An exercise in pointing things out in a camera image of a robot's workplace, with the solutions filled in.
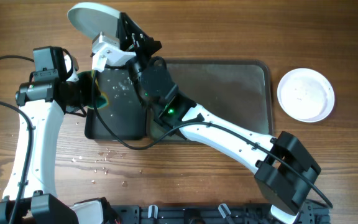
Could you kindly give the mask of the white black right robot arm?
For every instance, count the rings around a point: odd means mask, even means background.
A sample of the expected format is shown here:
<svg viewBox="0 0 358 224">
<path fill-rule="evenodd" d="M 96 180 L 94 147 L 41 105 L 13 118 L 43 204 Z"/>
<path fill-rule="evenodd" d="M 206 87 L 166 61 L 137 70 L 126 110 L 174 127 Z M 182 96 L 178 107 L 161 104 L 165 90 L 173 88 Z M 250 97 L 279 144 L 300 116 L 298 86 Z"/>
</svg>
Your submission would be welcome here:
<svg viewBox="0 0 358 224">
<path fill-rule="evenodd" d="M 155 122 L 168 135 L 179 132 L 248 168 L 272 205 L 271 215 L 282 223 L 295 223 L 321 173 L 299 139 L 284 131 L 277 138 L 255 133 L 212 114 L 180 91 L 165 60 L 155 55 L 161 43 L 124 12 L 119 15 L 118 33 L 123 47 L 135 52 L 126 66 L 141 105 L 153 111 Z"/>
</svg>

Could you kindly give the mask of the white plate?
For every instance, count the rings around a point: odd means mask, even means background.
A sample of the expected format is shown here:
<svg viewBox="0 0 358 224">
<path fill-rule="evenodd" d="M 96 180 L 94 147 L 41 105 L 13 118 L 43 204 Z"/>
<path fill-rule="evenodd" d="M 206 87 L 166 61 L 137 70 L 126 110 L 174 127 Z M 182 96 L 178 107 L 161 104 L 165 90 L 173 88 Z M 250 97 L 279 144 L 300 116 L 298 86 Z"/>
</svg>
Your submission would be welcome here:
<svg viewBox="0 0 358 224">
<path fill-rule="evenodd" d="M 317 123 L 333 111 L 335 94 L 332 85 L 321 73 L 309 68 L 296 68 L 280 80 L 277 100 L 293 119 Z"/>
</svg>

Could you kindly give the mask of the pale blue plate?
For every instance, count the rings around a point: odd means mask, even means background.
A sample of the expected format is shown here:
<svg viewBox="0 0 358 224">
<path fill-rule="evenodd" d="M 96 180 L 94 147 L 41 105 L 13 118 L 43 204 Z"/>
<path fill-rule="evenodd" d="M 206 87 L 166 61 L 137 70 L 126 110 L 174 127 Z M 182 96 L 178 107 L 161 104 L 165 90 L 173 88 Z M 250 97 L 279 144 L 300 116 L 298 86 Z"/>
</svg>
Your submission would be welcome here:
<svg viewBox="0 0 358 224">
<path fill-rule="evenodd" d="M 120 11 L 96 2 L 80 2 L 68 12 L 67 18 L 75 29 L 90 39 L 104 32 L 117 37 Z"/>
</svg>

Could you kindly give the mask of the green yellow sponge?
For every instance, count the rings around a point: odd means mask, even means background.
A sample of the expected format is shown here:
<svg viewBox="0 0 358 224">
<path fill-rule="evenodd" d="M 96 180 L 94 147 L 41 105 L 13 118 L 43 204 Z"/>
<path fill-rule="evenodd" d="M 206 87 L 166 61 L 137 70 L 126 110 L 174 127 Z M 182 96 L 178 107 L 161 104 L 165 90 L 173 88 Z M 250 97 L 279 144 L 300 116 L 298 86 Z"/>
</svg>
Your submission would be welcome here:
<svg viewBox="0 0 358 224">
<path fill-rule="evenodd" d="M 94 94 L 94 102 L 96 103 L 97 109 L 108 105 L 106 95 L 99 89 L 98 79 L 95 78 L 95 81 L 93 82 L 94 76 L 97 77 L 98 75 L 99 72 L 94 70 L 85 71 L 78 74 L 81 104 L 91 110 L 94 108 L 93 98 L 91 96 L 92 93 Z"/>
</svg>

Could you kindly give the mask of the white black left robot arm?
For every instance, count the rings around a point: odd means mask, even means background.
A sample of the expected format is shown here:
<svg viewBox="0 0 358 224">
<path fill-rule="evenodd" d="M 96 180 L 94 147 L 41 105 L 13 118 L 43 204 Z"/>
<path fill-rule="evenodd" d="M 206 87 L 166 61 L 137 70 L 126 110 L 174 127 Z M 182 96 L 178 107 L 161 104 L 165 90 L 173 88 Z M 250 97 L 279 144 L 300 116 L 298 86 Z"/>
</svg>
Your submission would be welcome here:
<svg viewBox="0 0 358 224">
<path fill-rule="evenodd" d="M 118 215 L 107 200 L 94 198 L 69 207 L 57 198 L 57 139 L 67 106 L 83 107 L 100 94 L 93 74 L 75 82 L 34 80 L 16 93 L 20 130 L 14 166 L 0 202 L 0 223 L 108 223 Z"/>
</svg>

